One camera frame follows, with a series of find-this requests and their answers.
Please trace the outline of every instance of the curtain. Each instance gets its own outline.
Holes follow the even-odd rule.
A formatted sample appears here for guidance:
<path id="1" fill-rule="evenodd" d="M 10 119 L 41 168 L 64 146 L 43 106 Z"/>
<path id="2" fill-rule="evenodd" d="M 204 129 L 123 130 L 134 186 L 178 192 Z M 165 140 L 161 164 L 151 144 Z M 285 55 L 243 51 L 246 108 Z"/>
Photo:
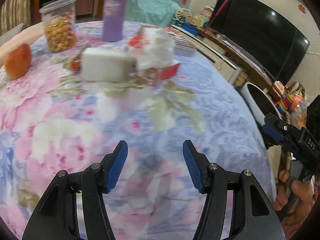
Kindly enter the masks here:
<path id="1" fill-rule="evenodd" d="M 0 8 L 0 35 L 24 23 L 29 27 L 30 0 L 6 0 Z"/>

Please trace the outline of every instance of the screw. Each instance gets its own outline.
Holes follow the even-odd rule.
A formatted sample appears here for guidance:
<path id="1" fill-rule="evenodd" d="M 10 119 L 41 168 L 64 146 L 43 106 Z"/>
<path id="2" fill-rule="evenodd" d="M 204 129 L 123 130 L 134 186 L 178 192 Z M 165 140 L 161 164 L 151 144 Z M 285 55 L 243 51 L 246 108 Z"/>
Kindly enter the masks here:
<path id="1" fill-rule="evenodd" d="M 210 163 L 209 164 L 209 168 L 212 169 L 212 170 L 216 170 L 218 168 L 218 165 L 215 164 L 215 163 Z"/>
<path id="2" fill-rule="evenodd" d="M 100 168 L 100 163 L 94 163 L 91 165 L 91 169 L 93 169 L 93 170 L 97 170 L 99 168 Z"/>
<path id="3" fill-rule="evenodd" d="M 57 174 L 58 174 L 59 177 L 63 177 L 66 174 L 66 171 L 65 170 L 58 171 Z"/>
<path id="4" fill-rule="evenodd" d="M 246 175 L 246 176 L 251 176 L 251 175 L 252 175 L 252 172 L 249 171 L 249 170 L 244 170 L 243 173 L 244 173 L 244 175 Z"/>

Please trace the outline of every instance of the purple thermos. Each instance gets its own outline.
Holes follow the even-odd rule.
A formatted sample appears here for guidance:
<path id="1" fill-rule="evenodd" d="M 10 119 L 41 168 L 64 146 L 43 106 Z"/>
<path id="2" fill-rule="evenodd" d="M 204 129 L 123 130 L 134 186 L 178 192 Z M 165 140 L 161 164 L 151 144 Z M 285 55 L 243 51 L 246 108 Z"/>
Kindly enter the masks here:
<path id="1" fill-rule="evenodd" d="M 104 0 L 102 40 L 106 42 L 122 40 L 127 0 Z"/>

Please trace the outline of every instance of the floral tablecloth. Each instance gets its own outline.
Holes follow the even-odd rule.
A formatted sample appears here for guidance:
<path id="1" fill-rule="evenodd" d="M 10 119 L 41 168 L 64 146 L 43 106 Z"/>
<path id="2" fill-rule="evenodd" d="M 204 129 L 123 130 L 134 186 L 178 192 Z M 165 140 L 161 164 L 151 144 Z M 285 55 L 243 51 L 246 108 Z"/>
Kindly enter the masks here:
<path id="1" fill-rule="evenodd" d="M 125 22 L 124 39 L 104 43 L 101 22 L 76 25 L 77 46 L 50 54 L 41 37 L 32 65 L 9 81 L 0 70 L 0 216 L 19 238 L 59 170 L 82 171 L 120 140 L 129 153 L 116 188 L 105 195 L 117 240 L 192 239 L 204 195 L 194 189 L 182 143 L 229 171 L 250 169 L 271 200 L 274 180 L 256 123 L 239 94 L 201 54 L 175 56 L 178 74 L 156 88 L 84 83 L 64 68 L 86 45 L 124 49 L 140 24 Z M 78 198 L 79 227 L 81 197 Z M 230 225 L 232 197 L 228 196 Z M 228 233 L 227 227 L 223 237 Z"/>

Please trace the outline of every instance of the black tv screen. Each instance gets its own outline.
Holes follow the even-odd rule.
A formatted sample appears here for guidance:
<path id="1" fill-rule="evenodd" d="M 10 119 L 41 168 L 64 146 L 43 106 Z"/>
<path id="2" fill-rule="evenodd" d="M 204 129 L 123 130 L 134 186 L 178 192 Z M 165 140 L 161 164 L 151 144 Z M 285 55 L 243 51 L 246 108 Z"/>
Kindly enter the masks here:
<path id="1" fill-rule="evenodd" d="M 218 0 L 214 17 L 225 0 Z M 252 55 L 274 80 L 286 84 L 309 41 L 286 18 L 258 0 L 229 0 L 210 28 Z"/>

